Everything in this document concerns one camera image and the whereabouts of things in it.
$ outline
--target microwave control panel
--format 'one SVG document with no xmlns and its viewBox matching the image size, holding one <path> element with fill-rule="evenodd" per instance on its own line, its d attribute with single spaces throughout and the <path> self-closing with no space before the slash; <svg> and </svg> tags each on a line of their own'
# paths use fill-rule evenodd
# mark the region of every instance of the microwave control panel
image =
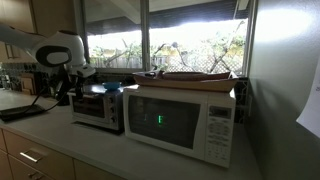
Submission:
<svg viewBox="0 0 320 180">
<path fill-rule="evenodd" d="M 229 167 L 234 123 L 232 110 L 208 106 L 205 161 Z"/>
</svg>

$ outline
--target paper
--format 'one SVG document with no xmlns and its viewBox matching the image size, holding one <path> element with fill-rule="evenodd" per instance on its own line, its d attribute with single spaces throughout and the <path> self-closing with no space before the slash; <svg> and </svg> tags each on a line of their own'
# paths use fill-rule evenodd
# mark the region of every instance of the paper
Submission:
<svg viewBox="0 0 320 180">
<path fill-rule="evenodd" d="M 320 58 L 309 99 L 297 122 L 320 138 Z"/>
</svg>

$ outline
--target white wall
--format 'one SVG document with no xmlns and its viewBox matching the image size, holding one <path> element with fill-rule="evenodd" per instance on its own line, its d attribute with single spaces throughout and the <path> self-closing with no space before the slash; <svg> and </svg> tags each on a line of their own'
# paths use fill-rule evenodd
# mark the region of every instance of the white wall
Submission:
<svg viewBox="0 0 320 180">
<path fill-rule="evenodd" d="M 319 0 L 259 0 L 246 128 L 266 180 L 320 179 L 320 139 L 296 123 L 319 56 Z"/>
</svg>

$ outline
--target kitchen counter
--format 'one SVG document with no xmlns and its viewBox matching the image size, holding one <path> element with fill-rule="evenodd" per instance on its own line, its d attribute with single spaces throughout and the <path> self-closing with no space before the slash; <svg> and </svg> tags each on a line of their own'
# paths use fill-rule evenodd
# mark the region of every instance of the kitchen counter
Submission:
<svg viewBox="0 0 320 180">
<path fill-rule="evenodd" d="M 35 96 L 0 90 L 0 109 L 29 105 Z M 44 98 L 45 108 L 55 104 Z M 242 125 L 234 127 L 230 168 L 202 162 L 121 135 L 74 124 L 70 106 L 4 123 L 0 128 L 127 179 L 260 180 Z"/>
</svg>

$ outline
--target microwave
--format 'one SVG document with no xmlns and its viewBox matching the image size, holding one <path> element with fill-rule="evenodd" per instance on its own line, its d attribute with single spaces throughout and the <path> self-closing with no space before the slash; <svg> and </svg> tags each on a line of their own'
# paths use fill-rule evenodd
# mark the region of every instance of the microwave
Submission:
<svg viewBox="0 0 320 180">
<path fill-rule="evenodd" d="M 122 88 L 107 91 L 102 85 L 83 87 L 78 99 L 74 90 L 68 92 L 73 119 L 77 123 L 119 133 L 123 127 Z"/>
<path fill-rule="evenodd" d="M 123 90 L 125 135 L 229 167 L 235 93 L 133 85 Z"/>
</svg>

